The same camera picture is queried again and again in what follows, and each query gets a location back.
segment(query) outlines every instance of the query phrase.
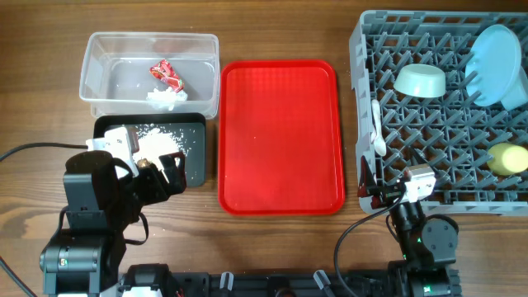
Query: white plastic container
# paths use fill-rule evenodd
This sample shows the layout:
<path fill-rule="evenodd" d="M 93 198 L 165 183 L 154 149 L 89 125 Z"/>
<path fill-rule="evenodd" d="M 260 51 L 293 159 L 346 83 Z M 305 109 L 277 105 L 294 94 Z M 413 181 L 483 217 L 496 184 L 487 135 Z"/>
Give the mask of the white plastic container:
<path fill-rule="evenodd" d="M 166 59 L 185 83 L 187 101 L 146 101 L 167 85 L 149 72 Z M 219 42 L 211 34 L 96 32 L 82 62 L 79 96 L 92 115 L 200 112 L 214 118 L 219 103 Z"/>

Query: table surface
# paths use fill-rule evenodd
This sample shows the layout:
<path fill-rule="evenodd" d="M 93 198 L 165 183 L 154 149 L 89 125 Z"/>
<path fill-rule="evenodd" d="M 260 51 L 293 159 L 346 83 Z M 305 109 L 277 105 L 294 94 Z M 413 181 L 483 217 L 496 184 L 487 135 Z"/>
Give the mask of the table surface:
<path fill-rule="evenodd" d="M 68 0 L 6 0 L 0 4 L 0 152 L 19 144 L 83 144 L 94 119 L 78 97 L 87 40 L 95 31 L 203 32 L 218 36 L 220 64 L 240 59 L 324 59 L 336 70 L 346 176 L 346 203 L 321 217 L 239 218 L 217 202 L 216 148 L 207 148 L 206 183 L 144 208 L 151 237 L 130 246 L 120 270 L 138 263 L 167 263 L 172 271 L 221 273 L 332 270 L 342 231 L 365 216 L 356 198 L 355 94 L 348 39 L 367 9 L 526 11 L 518 1 L 113 1 L 71 5 Z M 214 140 L 218 121 L 209 121 Z M 66 205 L 64 163 L 76 152 L 38 148 L 0 165 L 0 255 L 33 289 L 42 291 L 39 255 Z M 528 219 L 455 216 L 465 296 L 528 294 Z M 125 235 L 141 238 L 143 228 Z M 401 258 L 383 219 L 357 229 L 342 245 L 341 266 L 385 268 Z M 0 272 L 3 296 L 22 295 Z"/>

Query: yellow object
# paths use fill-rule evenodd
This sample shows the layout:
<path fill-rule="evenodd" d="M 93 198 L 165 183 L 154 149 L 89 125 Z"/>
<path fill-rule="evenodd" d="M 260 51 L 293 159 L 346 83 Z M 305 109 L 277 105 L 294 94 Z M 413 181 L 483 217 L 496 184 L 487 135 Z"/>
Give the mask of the yellow object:
<path fill-rule="evenodd" d="M 528 149 L 515 144 L 495 144 L 489 151 L 489 169 L 498 175 L 508 176 L 528 169 Z"/>

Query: red candy wrapper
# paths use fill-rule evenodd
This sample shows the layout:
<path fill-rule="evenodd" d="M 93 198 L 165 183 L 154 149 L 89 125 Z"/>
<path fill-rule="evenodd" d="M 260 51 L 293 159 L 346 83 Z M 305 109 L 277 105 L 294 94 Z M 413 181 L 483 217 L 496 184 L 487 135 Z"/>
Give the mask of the red candy wrapper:
<path fill-rule="evenodd" d="M 166 83 L 174 92 L 179 92 L 183 89 L 182 79 L 174 72 L 171 64 L 163 59 L 150 68 L 150 73 L 157 79 Z"/>

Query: gray drying rack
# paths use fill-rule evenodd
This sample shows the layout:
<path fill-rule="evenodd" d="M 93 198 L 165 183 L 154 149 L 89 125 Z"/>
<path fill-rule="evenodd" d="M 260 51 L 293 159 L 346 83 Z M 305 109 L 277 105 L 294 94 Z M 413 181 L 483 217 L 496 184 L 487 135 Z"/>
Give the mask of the gray drying rack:
<path fill-rule="evenodd" d="M 502 12 L 367 11 L 349 40 L 352 88 L 356 89 L 358 181 L 365 156 L 379 185 L 390 185 L 411 165 L 406 147 L 420 149 L 439 172 L 435 195 L 422 202 L 428 214 L 489 213 L 528 215 L 528 172 L 498 177 L 486 165 L 494 144 L 528 144 L 528 110 L 476 106 L 464 75 L 471 45 L 486 28 L 512 29 L 528 69 L 528 14 Z M 447 93 L 421 99 L 393 90 L 395 76 L 406 64 L 430 64 L 445 71 Z M 387 155 L 370 145 L 373 132 L 370 100 L 381 105 Z M 372 213 L 370 198 L 361 208 Z"/>

